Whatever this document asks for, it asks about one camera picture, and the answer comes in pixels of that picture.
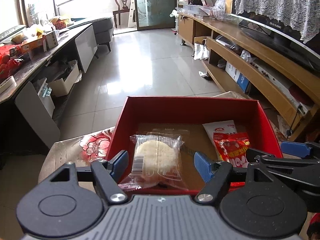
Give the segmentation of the glass sliding door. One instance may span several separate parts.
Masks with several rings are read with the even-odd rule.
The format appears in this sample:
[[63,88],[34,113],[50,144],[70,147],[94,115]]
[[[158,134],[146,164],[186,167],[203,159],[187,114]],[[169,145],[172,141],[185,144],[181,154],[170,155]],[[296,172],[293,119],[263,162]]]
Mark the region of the glass sliding door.
[[175,19],[170,17],[177,0],[135,0],[137,29],[173,28]]

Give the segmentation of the blue white box on shelf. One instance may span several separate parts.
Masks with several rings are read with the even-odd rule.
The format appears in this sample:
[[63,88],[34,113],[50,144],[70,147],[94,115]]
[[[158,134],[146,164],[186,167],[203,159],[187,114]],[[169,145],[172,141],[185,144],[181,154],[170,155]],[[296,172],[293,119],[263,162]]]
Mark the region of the blue white box on shelf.
[[225,67],[226,73],[239,85],[241,90],[248,94],[251,89],[251,83],[240,71],[238,71],[233,65],[227,62]]

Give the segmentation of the red white snack packet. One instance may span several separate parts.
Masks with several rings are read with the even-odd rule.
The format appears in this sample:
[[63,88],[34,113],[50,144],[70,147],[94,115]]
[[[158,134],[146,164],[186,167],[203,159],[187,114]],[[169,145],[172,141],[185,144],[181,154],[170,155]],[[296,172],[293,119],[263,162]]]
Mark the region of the red white snack packet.
[[203,124],[208,137],[217,150],[219,160],[227,161],[233,167],[246,168],[246,151],[250,141],[246,132],[238,132],[233,120]]

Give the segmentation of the white lace cover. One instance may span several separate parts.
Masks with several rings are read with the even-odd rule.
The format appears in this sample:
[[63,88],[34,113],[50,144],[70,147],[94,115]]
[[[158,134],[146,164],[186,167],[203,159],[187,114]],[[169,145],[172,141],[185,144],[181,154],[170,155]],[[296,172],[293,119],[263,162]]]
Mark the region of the white lace cover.
[[253,12],[282,22],[307,43],[319,33],[319,0],[235,0],[235,13]]

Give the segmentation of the red snack bags on table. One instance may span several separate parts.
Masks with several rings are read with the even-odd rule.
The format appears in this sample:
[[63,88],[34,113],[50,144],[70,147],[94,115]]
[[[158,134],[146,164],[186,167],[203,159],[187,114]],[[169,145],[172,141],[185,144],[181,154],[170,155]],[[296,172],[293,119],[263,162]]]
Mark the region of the red snack bags on table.
[[23,64],[21,45],[1,44],[1,80],[14,75]]

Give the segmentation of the curved television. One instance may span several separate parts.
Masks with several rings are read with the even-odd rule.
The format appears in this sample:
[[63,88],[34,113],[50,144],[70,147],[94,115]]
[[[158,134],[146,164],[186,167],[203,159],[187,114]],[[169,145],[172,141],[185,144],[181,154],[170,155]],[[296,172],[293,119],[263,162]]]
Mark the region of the curved television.
[[301,67],[319,74],[319,33],[309,42],[300,40],[300,33],[282,22],[272,20],[253,12],[235,13],[235,0],[232,1],[232,15],[241,18],[240,27],[244,33],[276,50]]

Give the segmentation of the clear rice cake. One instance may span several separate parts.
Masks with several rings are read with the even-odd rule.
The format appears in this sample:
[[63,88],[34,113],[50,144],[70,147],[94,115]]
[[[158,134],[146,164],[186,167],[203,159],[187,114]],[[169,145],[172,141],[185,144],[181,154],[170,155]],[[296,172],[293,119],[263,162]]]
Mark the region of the clear rice cake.
[[147,189],[157,185],[186,190],[182,176],[179,134],[150,133],[131,136],[135,143],[131,172],[119,184],[124,191]]

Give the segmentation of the wooden tv cabinet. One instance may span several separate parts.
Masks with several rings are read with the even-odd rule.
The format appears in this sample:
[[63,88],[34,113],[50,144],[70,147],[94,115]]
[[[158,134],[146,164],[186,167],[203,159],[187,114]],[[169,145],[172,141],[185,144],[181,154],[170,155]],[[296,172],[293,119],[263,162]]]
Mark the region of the wooden tv cabinet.
[[[194,46],[206,41],[209,59],[204,64],[206,70],[218,87],[226,92],[240,88],[231,80],[231,77],[219,70],[217,63],[220,59],[226,60],[235,67],[254,86],[291,128],[290,141],[300,141],[312,128],[319,126],[319,77],[311,74],[298,64],[260,42],[247,37],[236,25],[217,21],[211,18],[199,18],[188,14],[178,16],[178,35],[183,44]],[[216,38],[221,35],[227,38],[241,50],[258,59],[258,64],[252,64],[241,58],[240,53],[227,48]],[[311,105],[303,107],[295,104],[291,95],[286,95],[274,83],[270,76],[278,72],[289,80],[294,87],[303,92],[304,99],[310,99]]]

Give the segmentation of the dark long side table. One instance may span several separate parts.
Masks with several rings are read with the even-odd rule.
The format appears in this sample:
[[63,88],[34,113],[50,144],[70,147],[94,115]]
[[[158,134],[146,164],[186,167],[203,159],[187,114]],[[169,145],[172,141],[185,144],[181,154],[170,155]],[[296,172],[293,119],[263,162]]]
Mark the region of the dark long side table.
[[59,37],[58,46],[33,57],[13,75],[15,83],[1,93],[1,153],[47,154],[60,138],[58,128],[74,85],[55,97],[48,83],[77,60],[82,75],[97,52],[93,26],[86,24]]

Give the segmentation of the cardboard box under table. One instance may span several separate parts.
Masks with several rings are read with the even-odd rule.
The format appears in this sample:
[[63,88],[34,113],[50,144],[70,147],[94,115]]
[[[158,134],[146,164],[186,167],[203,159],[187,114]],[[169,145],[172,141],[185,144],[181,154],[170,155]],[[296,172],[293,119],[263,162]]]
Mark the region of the cardboard box under table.
[[77,60],[72,60],[65,65],[59,66],[66,67],[66,71],[61,77],[57,77],[54,81],[48,83],[49,87],[52,89],[52,94],[55,97],[68,95],[73,85],[82,78],[82,73],[79,70]]

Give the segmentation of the wooden chair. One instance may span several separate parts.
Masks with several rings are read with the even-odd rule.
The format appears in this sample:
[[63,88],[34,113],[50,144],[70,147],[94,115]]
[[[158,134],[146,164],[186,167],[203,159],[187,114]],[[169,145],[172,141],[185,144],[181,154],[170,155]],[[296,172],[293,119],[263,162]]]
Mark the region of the wooden chair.
[[129,1],[128,0],[114,0],[118,9],[113,11],[113,19],[115,27],[117,28],[118,25],[121,25],[121,14],[130,12],[129,9]]

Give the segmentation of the white box on table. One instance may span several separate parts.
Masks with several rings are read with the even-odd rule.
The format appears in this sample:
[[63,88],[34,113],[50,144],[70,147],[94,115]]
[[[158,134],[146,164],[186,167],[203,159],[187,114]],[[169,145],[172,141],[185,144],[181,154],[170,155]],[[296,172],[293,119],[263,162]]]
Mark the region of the white box on table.
[[46,33],[45,36],[46,36],[46,45],[48,49],[52,49],[59,44],[57,39],[59,36],[59,30],[50,31]]

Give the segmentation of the grey sofa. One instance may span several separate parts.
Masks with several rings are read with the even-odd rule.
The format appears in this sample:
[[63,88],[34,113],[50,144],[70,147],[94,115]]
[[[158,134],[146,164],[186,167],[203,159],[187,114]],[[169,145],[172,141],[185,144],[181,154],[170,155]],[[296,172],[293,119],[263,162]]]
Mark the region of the grey sofa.
[[91,24],[93,26],[97,45],[107,45],[109,51],[111,51],[110,42],[114,31],[113,18],[84,18],[83,20],[75,21],[74,24],[68,28],[73,29],[86,24]]

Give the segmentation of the white plastic bag on floor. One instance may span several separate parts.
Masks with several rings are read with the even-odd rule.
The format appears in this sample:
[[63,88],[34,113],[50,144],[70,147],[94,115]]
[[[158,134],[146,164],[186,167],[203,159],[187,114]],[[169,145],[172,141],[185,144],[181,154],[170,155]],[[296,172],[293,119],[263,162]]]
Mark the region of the white plastic bag on floor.
[[194,44],[194,60],[207,60],[209,58],[209,50],[205,44]]

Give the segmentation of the red cardboard box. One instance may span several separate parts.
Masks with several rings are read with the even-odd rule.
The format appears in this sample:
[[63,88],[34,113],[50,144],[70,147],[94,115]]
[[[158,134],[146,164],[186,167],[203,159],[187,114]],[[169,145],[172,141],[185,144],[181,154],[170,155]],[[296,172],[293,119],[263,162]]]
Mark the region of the red cardboard box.
[[281,158],[283,155],[276,135],[262,106],[257,100],[174,97],[129,96],[116,123],[107,159],[126,150],[133,158],[135,145],[130,137],[149,132],[178,134],[184,144],[181,149],[183,180],[187,191],[173,187],[156,186],[138,190],[137,194],[190,194],[196,195],[204,186],[194,167],[194,152],[202,152],[217,160],[214,145],[203,124],[232,120],[238,132],[246,132],[251,148]]

